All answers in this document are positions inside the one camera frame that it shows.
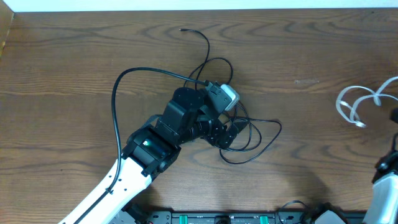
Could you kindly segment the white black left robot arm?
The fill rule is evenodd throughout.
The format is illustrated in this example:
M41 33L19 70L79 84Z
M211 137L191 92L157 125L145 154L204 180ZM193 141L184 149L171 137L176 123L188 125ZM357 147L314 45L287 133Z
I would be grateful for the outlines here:
M160 116L152 116L132 133L106 177L63 220L62 223L109 223L137 194L177 159L181 145L197 138L226 149L246 127L227 128L219 117L239 101L229 85L194 90L181 87Z

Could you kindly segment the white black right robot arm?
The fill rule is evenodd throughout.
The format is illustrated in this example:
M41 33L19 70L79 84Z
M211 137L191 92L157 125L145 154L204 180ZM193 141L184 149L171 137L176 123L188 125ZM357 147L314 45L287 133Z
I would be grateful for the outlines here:
M391 149L375 165L373 198L364 216L365 224L397 223L397 133Z

